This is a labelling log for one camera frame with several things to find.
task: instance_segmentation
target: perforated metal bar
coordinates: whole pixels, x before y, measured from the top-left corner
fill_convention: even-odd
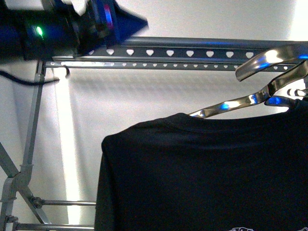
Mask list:
[[[101,47],[83,57],[57,56],[46,67],[234,71],[273,47],[308,42],[133,37],[122,46]],[[267,71],[283,72],[296,62]]]

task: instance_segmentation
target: white surface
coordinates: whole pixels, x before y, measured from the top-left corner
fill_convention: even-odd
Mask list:
[[[302,34],[292,29],[299,25],[297,18],[301,18],[296,16],[301,13],[296,10],[295,0],[118,3],[148,18],[149,30],[141,32],[142,36],[307,39],[303,36],[305,30]],[[34,70],[34,62],[11,68],[12,73],[25,77],[32,77]],[[43,199],[96,199],[100,144],[105,136],[138,122],[178,112],[190,113],[256,92],[276,75],[260,73],[240,83],[233,72],[222,71],[72,69],[71,73],[68,84],[49,85],[43,91],[30,183],[34,195]],[[4,128],[0,129],[0,142],[18,166],[25,146],[32,89],[2,78],[0,89],[0,122]],[[261,116],[277,111],[275,107],[259,105],[214,118]],[[0,183],[4,179],[2,172]],[[17,203],[15,215],[18,214],[20,222],[29,222],[22,208],[22,202]],[[94,222],[93,207],[67,210],[62,206],[45,206],[44,210],[53,223]]]

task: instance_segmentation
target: metal rod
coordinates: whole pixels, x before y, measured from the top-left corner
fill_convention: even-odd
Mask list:
[[[36,74],[35,74],[35,81],[44,81],[45,77],[45,63],[42,61],[38,61]],[[28,132],[26,138],[26,146],[24,152],[24,160],[23,165],[31,165],[32,158],[33,158],[33,151],[34,151],[34,143],[35,137],[38,127],[38,119],[39,119],[39,107],[42,97],[43,85],[39,85],[34,87],[33,91],[33,98],[30,110],[30,118],[28,124]]]
[[[35,208],[32,204],[31,198],[33,197],[33,194],[31,190],[28,188],[28,186],[24,187],[22,190],[18,190],[20,195],[25,200],[26,204],[29,206],[33,214],[36,216],[36,218],[39,220],[40,223],[43,224],[51,224],[48,217],[46,216],[45,212],[41,208]]]
[[[19,172],[1,143],[0,143],[0,165],[4,170],[5,174],[9,178],[13,178]]]
[[[96,202],[95,201],[53,201],[53,200],[42,200],[42,205],[96,206]]]
[[[308,45],[307,41],[283,40],[245,40],[223,38],[164,38],[164,37],[131,37],[123,45],[147,47],[200,47],[200,48],[237,48],[237,49],[270,49],[287,44],[300,43]]]
[[[17,224],[16,230],[55,230],[55,231],[89,231],[94,230],[90,225],[46,225],[46,224]]]

